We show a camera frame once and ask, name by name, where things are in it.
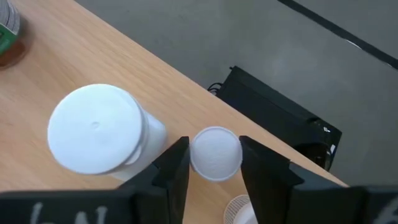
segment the green label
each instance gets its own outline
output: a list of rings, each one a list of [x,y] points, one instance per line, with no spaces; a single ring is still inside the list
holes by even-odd
[[[17,38],[18,36],[11,32],[11,30],[0,24],[0,55],[8,50]]]

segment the black device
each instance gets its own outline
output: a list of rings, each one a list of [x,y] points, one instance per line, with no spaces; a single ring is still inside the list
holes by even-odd
[[[240,136],[241,171],[259,224],[397,223],[398,187],[340,187]],[[179,224],[189,179],[189,138],[114,190],[6,192],[0,223]]]
[[[322,168],[330,169],[341,138],[339,129],[237,66],[231,68],[216,96]]]

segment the wooden table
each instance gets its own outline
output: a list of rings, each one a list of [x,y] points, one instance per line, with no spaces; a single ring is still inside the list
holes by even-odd
[[[108,176],[61,168],[47,148],[47,121],[69,92],[109,83],[132,93],[163,121],[169,144],[207,126],[248,135],[295,163],[344,185],[161,59],[71,0],[14,0],[34,42],[16,66],[0,72],[0,190],[108,189]],[[245,194],[241,174],[212,184],[191,172],[185,223],[221,223],[226,204]]]

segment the jar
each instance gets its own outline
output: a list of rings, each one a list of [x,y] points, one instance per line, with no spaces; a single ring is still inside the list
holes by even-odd
[[[30,42],[27,21],[8,0],[0,0],[0,69],[17,63]]]
[[[167,132],[127,91],[95,84],[71,92],[55,107],[47,140],[65,168],[127,181],[162,153]]]

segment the gray floor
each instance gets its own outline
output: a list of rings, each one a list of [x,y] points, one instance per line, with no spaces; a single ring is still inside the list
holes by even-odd
[[[203,87],[222,82],[228,67],[238,65],[340,128],[331,172],[346,183],[398,184],[398,72],[276,0],[78,2]],[[327,0],[300,2],[318,13],[335,9],[328,12],[330,19],[339,18],[344,6],[343,1],[341,7]],[[374,6],[362,6],[365,12],[358,15],[356,9],[351,17],[362,21]],[[382,34],[390,36],[383,39],[372,32],[377,23],[359,34],[398,55],[393,26],[384,26]]]

